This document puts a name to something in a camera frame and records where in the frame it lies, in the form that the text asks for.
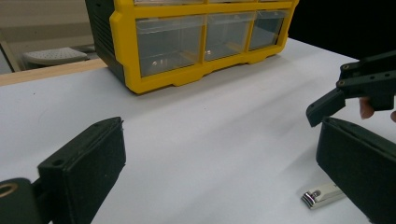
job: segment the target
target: plastic drawer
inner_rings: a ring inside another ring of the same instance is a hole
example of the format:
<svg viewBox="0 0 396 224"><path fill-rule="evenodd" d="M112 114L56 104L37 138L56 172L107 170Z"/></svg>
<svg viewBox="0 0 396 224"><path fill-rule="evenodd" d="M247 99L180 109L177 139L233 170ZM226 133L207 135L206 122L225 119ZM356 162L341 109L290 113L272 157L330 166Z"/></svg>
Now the plastic drawer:
<svg viewBox="0 0 396 224"><path fill-rule="evenodd" d="M204 16L136 21L141 77L198 62Z"/></svg>
<svg viewBox="0 0 396 224"><path fill-rule="evenodd" d="M208 15L205 60L212 61L242 52L253 18L254 12Z"/></svg>
<svg viewBox="0 0 396 224"><path fill-rule="evenodd" d="M284 10L257 11L249 50L262 49L276 44L282 22L286 16L287 11Z"/></svg>

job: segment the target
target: background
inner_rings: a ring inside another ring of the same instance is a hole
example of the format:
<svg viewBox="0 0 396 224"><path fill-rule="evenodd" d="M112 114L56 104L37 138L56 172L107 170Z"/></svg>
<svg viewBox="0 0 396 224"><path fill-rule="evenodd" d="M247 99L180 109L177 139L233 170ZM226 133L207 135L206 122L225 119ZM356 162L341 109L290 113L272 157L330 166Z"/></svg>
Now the background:
<svg viewBox="0 0 396 224"><path fill-rule="evenodd" d="M391 1L300 0L289 37L360 59L396 49Z"/></svg>

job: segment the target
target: white table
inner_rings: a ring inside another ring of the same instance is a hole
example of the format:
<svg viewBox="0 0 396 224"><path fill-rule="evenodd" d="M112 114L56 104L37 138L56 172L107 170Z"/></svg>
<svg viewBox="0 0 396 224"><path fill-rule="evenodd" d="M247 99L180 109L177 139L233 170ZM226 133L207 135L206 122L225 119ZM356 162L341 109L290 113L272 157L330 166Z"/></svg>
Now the white table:
<svg viewBox="0 0 396 224"><path fill-rule="evenodd" d="M121 116L127 163L93 223L369 223L349 199L312 211L300 199L331 182L305 109L354 61L289 39L261 63L144 95L107 68L0 87L0 180L36 180L50 154ZM361 120L346 104L335 117L396 140L389 111Z"/></svg>

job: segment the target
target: finger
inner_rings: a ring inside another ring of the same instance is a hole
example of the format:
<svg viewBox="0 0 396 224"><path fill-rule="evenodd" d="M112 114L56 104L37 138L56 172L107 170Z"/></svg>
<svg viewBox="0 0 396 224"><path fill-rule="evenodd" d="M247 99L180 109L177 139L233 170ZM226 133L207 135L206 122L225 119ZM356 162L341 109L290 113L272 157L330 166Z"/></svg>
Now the finger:
<svg viewBox="0 0 396 224"><path fill-rule="evenodd" d="M370 105L370 99L367 97L362 97L359 99L361 105L361 118L368 119L374 114L374 109Z"/></svg>
<svg viewBox="0 0 396 224"><path fill-rule="evenodd" d="M396 111L393 111L393 112L390 114L390 118L391 118L394 122L396 122Z"/></svg>

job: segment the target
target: clamp jaw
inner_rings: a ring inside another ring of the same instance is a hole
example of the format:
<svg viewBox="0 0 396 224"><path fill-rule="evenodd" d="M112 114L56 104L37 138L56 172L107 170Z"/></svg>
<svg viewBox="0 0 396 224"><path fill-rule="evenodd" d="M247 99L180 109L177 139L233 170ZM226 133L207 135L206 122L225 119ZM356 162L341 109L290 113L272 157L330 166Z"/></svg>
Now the clamp jaw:
<svg viewBox="0 0 396 224"><path fill-rule="evenodd" d="M342 65L335 89L311 104L306 116L315 127L346 106L346 99L357 97L370 98L375 111L391 110L395 93L396 50Z"/></svg>
<svg viewBox="0 0 396 224"><path fill-rule="evenodd" d="M306 109L312 127L322 122L318 165L375 224L396 223L396 145L329 116L356 97L368 97L375 111L391 110L395 93L396 50L342 65L336 88Z"/></svg>
<svg viewBox="0 0 396 224"><path fill-rule="evenodd" d="M120 118L99 121L38 165L0 182L0 223L91 223L126 161Z"/></svg>

